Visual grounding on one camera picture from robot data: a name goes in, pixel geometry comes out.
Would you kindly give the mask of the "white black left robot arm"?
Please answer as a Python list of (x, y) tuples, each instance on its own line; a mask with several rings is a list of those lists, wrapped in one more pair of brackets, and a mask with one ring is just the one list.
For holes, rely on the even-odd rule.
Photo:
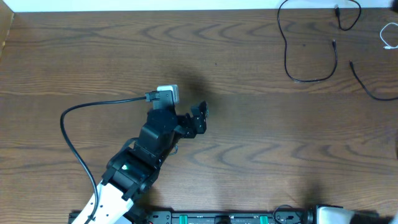
[(106, 166), (97, 196), (92, 196), (74, 223), (116, 223), (157, 180), (160, 168), (181, 138), (206, 131), (207, 103), (177, 115), (174, 105), (152, 109), (136, 138), (129, 139)]

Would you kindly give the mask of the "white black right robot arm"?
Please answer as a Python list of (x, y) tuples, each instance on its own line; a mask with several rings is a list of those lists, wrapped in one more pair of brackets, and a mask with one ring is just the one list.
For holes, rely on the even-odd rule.
[(304, 224), (397, 224), (397, 214), (381, 216), (375, 210), (348, 210), (341, 206), (317, 204), (302, 215)]

